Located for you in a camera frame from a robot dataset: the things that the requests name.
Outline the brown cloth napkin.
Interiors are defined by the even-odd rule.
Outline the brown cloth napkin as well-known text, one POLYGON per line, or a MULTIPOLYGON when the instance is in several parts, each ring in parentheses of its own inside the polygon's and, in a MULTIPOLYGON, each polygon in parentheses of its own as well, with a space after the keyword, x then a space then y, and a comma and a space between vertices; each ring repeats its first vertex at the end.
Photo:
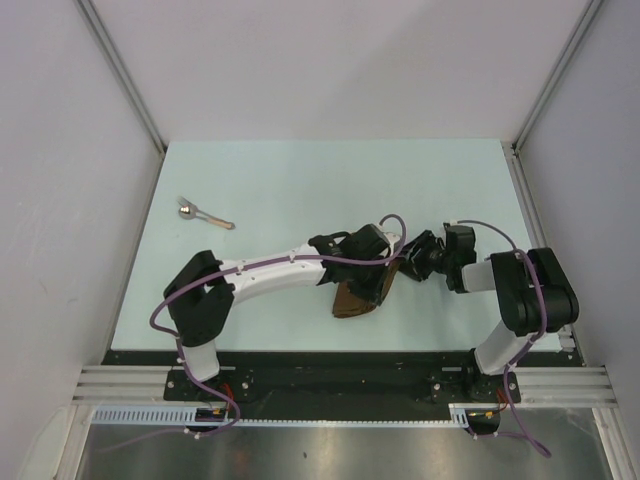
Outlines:
POLYGON ((373 312, 385 301, 401 261, 389 265, 360 267, 357 276, 338 284, 332 315, 338 319, 354 318, 373 312))

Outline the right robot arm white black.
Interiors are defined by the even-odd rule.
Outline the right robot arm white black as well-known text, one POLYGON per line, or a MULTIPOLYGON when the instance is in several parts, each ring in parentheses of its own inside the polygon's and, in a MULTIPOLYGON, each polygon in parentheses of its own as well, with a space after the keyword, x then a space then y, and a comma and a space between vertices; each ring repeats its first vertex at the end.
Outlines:
POLYGON ((400 271, 417 282, 440 274, 456 294, 496 295, 500 320, 454 379, 464 398, 491 402, 507 394, 510 372, 538 340, 577 321, 579 302, 552 249, 524 251, 503 231, 478 220, 443 227, 443 237, 426 230, 402 249, 400 271), (510 249, 480 261, 476 226, 501 235, 510 249))

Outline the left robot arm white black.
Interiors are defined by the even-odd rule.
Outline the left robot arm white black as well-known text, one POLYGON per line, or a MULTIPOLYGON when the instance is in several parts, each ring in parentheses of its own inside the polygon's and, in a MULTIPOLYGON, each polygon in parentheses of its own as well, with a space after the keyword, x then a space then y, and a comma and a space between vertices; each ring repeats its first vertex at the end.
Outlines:
POLYGON ((164 298, 190 370, 186 387, 197 398, 221 387, 216 338, 231 309, 280 290, 336 284, 333 315, 367 313, 386 298, 406 236, 367 224, 355 232, 316 235, 287 252, 250 260, 219 260, 197 253, 166 287, 164 298))

